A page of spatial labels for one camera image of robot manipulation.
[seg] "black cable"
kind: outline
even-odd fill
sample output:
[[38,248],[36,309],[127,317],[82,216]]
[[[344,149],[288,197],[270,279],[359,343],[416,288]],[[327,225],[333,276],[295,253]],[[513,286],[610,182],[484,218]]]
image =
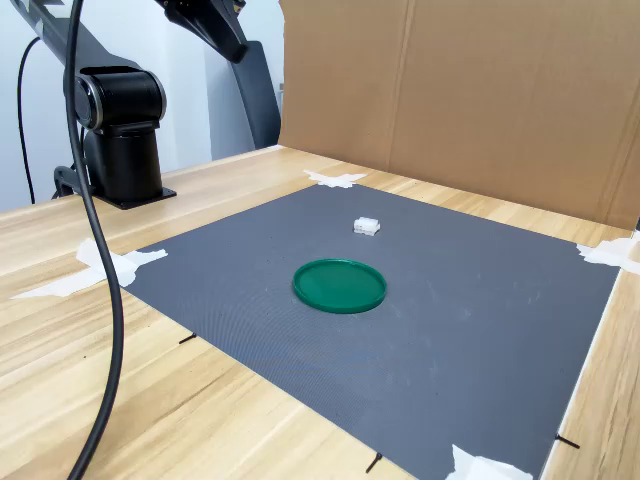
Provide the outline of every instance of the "black cable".
[[22,145],[22,159],[24,160],[24,173],[27,175],[27,183],[29,184],[29,195],[31,195],[31,204],[36,203],[36,197],[33,194],[33,183],[31,182],[31,172],[29,171],[29,161],[27,160],[27,147],[24,144],[24,131],[22,130],[22,74],[24,73],[24,64],[31,48],[38,43],[40,37],[36,37],[29,42],[27,48],[24,49],[22,60],[20,60],[20,69],[18,70],[18,87],[16,89],[18,97],[18,130],[20,131],[20,143]]
[[91,231],[98,245],[98,252],[104,265],[109,282],[109,292],[111,293],[111,308],[113,310],[113,347],[111,349],[111,365],[109,366],[109,376],[107,378],[107,386],[104,391],[102,403],[98,410],[96,420],[89,432],[89,437],[76,460],[71,473],[70,480],[82,478],[84,472],[89,466],[89,462],[93,457],[100,438],[104,432],[109,415],[113,408],[113,403],[118,391],[118,382],[120,380],[120,370],[122,369],[122,351],[124,344],[124,316],[122,312],[122,298],[120,297],[120,286],[118,285],[118,277],[113,268],[113,262],[109,255],[109,248],[100,227],[100,221],[96,213],[93,199],[89,194],[87,172],[82,149],[80,148],[80,139],[78,138],[78,130],[76,127],[76,105],[74,95],[75,83],[75,66],[76,66],[76,46],[78,42],[78,28],[80,25],[80,12],[82,11],[83,0],[74,0],[69,17],[69,33],[67,37],[67,51],[64,70],[64,92],[67,107],[67,126],[69,128],[69,139],[71,140],[71,152],[73,160],[77,166],[78,179],[80,181],[80,193],[84,202]]

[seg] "white plastic piece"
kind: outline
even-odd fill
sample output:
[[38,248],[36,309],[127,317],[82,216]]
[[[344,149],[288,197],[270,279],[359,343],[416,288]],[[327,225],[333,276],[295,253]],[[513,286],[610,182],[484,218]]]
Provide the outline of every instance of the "white plastic piece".
[[380,222],[375,218],[360,217],[353,222],[353,231],[373,237],[380,230]]

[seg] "round green disc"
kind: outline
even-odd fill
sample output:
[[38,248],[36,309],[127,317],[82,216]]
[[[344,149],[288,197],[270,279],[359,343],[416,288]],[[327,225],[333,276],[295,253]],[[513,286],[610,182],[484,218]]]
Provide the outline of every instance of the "round green disc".
[[307,263],[293,276],[293,289],[307,305],[331,313],[359,313],[384,300],[387,282],[369,265],[342,258]]

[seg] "light wood tabletop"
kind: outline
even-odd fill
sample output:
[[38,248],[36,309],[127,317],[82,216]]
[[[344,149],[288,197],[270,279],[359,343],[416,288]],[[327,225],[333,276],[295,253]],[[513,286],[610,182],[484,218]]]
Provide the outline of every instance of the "light wood tabletop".
[[[590,246],[630,232],[274,147],[164,176],[172,199],[96,207],[126,253],[306,188],[303,169]],[[9,298],[75,273],[91,237],[82,201],[0,215],[0,477],[66,478],[95,419],[111,350],[102,282],[69,297]],[[398,479],[410,475],[174,321],[122,291],[115,408],[87,478]],[[640,277],[621,273],[560,433],[549,479],[640,478]]]

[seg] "cardboard box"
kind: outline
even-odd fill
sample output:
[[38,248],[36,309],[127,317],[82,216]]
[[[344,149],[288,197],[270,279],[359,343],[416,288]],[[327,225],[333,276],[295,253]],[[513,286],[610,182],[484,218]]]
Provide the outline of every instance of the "cardboard box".
[[281,144],[635,227],[639,2],[281,5]]

